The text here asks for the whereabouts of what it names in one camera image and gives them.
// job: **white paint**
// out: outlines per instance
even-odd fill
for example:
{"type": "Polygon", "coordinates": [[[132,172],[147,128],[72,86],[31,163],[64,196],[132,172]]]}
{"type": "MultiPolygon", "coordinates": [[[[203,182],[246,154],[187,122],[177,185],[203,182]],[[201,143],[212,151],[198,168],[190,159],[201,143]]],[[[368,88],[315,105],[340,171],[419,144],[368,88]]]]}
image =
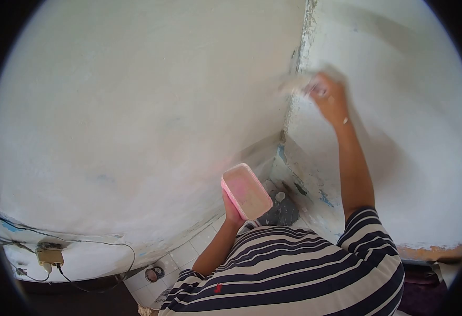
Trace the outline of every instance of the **white paint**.
{"type": "MultiPolygon", "coordinates": [[[[462,62],[428,6],[319,0],[303,39],[302,72],[329,64],[347,76],[350,119],[394,241],[413,248],[461,244],[462,62]]],[[[334,132],[302,98],[293,98],[286,126],[289,167],[315,203],[304,218],[324,221],[326,236],[334,237],[343,229],[334,132]],[[319,200],[319,190],[334,208],[319,200]]]]}
{"type": "MultiPolygon", "coordinates": [[[[224,171],[269,174],[288,108],[272,78],[289,71],[303,15],[303,0],[45,2],[0,79],[0,213],[131,244],[134,268],[183,244],[223,213],[224,171]]],[[[1,224],[0,235],[57,241],[1,224]]],[[[90,243],[63,255],[71,280],[132,260],[90,243]]]]}

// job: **navy and white striped shirt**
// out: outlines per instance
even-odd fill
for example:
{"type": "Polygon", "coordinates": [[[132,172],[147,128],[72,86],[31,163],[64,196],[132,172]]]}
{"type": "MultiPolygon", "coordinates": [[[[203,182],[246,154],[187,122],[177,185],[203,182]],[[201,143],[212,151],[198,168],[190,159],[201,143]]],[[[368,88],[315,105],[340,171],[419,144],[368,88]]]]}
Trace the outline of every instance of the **navy and white striped shirt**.
{"type": "Polygon", "coordinates": [[[350,216],[337,245],[286,226],[238,236],[213,274],[180,273],[159,316],[392,315],[403,282],[396,246],[365,208],[350,216]]]}

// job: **tiled floor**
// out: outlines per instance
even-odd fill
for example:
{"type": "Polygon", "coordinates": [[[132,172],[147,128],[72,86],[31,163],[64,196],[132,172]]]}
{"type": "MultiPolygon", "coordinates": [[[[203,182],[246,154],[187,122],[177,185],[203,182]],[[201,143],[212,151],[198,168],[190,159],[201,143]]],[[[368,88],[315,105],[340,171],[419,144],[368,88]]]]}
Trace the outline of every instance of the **tiled floor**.
{"type": "MultiPolygon", "coordinates": [[[[145,278],[145,270],[138,272],[124,281],[134,299],[142,306],[148,307],[167,288],[173,286],[178,275],[185,269],[193,267],[198,256],[212,241],[217,231],[224,223],[225,216],[221,216],[190,241],[171,251],[170,254],[159,259],[153,266],[164,269],[164,277],[155,283],[150,283],[145,278]]],[[[308,228],[305,221],[300,218],[293,226],[308,228]]]]}

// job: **power cable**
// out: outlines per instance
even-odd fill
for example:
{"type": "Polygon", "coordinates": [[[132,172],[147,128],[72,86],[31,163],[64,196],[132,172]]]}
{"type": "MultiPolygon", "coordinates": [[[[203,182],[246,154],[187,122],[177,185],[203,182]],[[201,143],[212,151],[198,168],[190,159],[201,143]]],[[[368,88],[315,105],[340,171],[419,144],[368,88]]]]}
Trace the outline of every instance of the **power cable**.
{"type": "Polygon", "coordinates": [[[24,275],[24,276],[27,276],[28,278],[30,278],[30,279],[33,280],[33,281],[45,282],[46,280],[49,279],[50,273],[47,274],[47,277],[45,278],[45,280],[37,280],[37,279],[34,279],[34,278],[32,278],[31,276],[27,275],[27,273],[24,272],[23,269],[17,268],[16,266],[14,266],[13,263],[10,262],[9,260],[7,260],[7,261],[8,261],[8,263],[10,263],[10,264],[12,265],[12,267],[15,268],[15,272],[17,272],[17,273],[19,273],[19,274],[22,274],[22,275],[24,275]]]}
{"type": "MultiPolygon", "coordinates": [[[[104,293],[106,291],[110,291],[111,289],[113,289],[114,287],[116,287],[117,285],[119,285],[121,282],[123,282],[126,278],[126,274],[131,271],[131,268],[133,267],[133,264],[134,264],[134,261],[136,260],[136,253],[134,252],[134,249],[128,245],[128,244],[124,244],[124,243],[121,243],[121,244],[112,244],[112,243],[105,243],[103,241],[94,241],[94,240],[66,240],[66,239],[63,239],[61,237],[57,237],[57,236],[54,236],[54,235],[51,235],[51,234],[45,234],[45,233],[42,233],[41,231],[37,231],[35,229],[32,229],[32,228],[27,228],[27,227],[19,227],[17,226],[16,224],[14,224],[13,222],[5,219],[5,218],[2,218],[0,217],[0,220],[7,223],[7,224],[10,224],[12,225],[13,227],[17,228],[18,230],[24,230],[24,231],[32,231],[34,233],[37,233],[37,234],[40,234],[40,235],[44,235],[44,236],[48,236],[48,237],[54,237],[54,238],[57,238],[59,240],[62,240],[62,241],[65,241],[67,243],[71,243],[71,242],[78,242],[78,243],[96,243],[96,244],[105,244],[105,245],[111,245],[111,246],[127,246],[129,249],[131,249],[131,251],[133,252],[133,261],[131,262],[131,265],[129,265],[129,268],[127,269],[127,271],[124,273],[124,276],[117,282],[116,285],[114,285],[113,287],[111,288],[108,288],[106,290],[103,290],[103,291],[99,291],[99,292],[95,292],[95,291],[89,291],[89,290],[86,290],[86,289],[83,289],[79,286],[77,286],[76,284],[74,284],[73,281],[71,281],[70,279],[68,279],[64,274],[63,274],[63,271],[61,270],[61,266],[60,264],[56,264],[57,265],[57,268],[59,270],[59,272],[61,273],[61,275],[63,275],[63,277],[68,281],[70,282],[70,284],[82,291],[85,291],[85,292],[94,292],[94,293],[104,293]]],[[[21,274],[27,276],[28,278],[32,279],[32,280],[35,280],[35,281],[39,281],[40,280],[36,280],[36,279],[33,279],[32,277],[28,276],[26,273],[24,273],[23,271],[20,271],[21,274]]]]}
{"type": "Polygon", "coordinates": [[[86,290],[86,289],[83,289],[81,287],[79,287],[78,285],[76,285],[76,283],[74,281],[71,281],[70,279],[68,279],[64,273],[63,273],[63,270],[61,270],[61,265],[59,263],[56,263],[56,266],[57,266],[57,269],[59,270],[59,273],[70,283],[71,286],[73,287],[76,287],[78,288],[79,290],[82,290],[84,292],[90,292],[90,293],[96,293],[96,294],[101,294],[101,293],[105,293],[105,292],[108,292],[110,290],[113,290],[117,285],[119,285],[123,280],[120,280],[119,282],[117,282],[116,285],[108,288],[108,289],[105,289],[105,290],[101,290],[101,291],[93,291],[93,290],[86,290]]]}

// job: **pink paint tray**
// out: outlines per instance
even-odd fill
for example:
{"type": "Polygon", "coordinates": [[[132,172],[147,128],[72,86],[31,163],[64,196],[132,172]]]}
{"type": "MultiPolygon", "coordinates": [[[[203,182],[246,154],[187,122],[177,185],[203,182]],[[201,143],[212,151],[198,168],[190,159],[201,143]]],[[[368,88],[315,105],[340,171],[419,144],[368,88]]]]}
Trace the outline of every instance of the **pink paint tray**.
{"type": "Polygon", "coordinates": [[[273,206],[272,199],[246,163],[224,172],[220,186],[243,219],[256,219],[273,206]]]}

